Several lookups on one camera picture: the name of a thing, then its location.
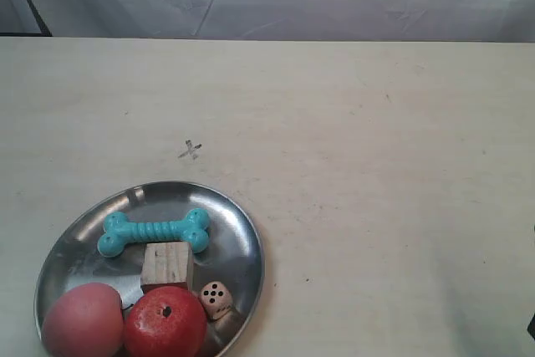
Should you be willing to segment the large round metal plate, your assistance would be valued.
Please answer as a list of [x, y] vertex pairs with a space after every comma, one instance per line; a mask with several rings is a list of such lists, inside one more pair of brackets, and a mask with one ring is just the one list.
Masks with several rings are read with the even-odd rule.
[[38, 276], [33, 303], [35, 324], [64, 293], [78, 285], [106, 283], [115, 288], [125, 307], [142, 295], [140, 273], [145, 248], [132, 245], [117, 258], [97, 250], [104, 218], [123, 212], [135, 222], [183, 218], [194, 208], [208, 212], [210, 243], [195, 257], [192, 288], [198, 292], [211, 282], [227, 286], [233, 297], [228, 314], [208, 324], [199, 354], [223, 356], [237, 342], [255, 313], [265, 273], [261, 238], [253, 220], [226, 195], [201, 184], [158, 181], [134, 186], [99, 201], [77, 218], [59, 237]]

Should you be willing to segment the small wooden block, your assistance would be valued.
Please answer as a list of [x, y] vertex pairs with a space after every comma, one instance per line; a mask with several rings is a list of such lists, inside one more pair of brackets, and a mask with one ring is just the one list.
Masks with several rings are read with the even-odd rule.
[[193, 271], [194, 257], [190, 243], [147, 243], [140, 274], [140, 288], [143, 293], [163, 286], [191, 291]]

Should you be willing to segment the wooden die black dots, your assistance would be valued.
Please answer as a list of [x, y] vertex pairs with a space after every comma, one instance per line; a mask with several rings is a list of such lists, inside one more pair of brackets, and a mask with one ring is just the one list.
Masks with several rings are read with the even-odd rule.
[[233, 306], [233, 297], [227, 287], [218, 281], [207, 283], [199, 292], [198, 298], [211, 321], [220, 319]]

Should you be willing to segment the turquoise rubber bone toy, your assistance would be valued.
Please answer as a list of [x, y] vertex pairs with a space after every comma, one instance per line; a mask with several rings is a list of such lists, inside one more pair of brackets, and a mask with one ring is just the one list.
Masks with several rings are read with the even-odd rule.
[[201, 208], [190, 210], [182, 220], [167, 222], [131, 222], [123, 212], [113, 212], [104, 219], [97, 249], [103, 257], [114, 258], [129, 244], [188, 242], [197, 254], [208, 247], [209, 225], [208, 212]]

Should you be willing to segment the red toy apple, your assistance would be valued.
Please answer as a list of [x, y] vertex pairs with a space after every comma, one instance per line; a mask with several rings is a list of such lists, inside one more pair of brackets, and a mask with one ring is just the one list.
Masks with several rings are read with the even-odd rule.
[[125, 321], [130, 356], [194, 356], [206, 335], [204, 308], [184, 288], [164, 286], [146, 293]]

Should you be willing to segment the pink toy peach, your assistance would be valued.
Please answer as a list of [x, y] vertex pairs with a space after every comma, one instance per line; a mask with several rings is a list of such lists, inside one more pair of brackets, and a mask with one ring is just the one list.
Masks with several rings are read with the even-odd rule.
[[47, 312], [41, 330], [52, 356], [113, 356], [124, 326], [119, 293], [104, 283], [87, 283], [63, 294]]

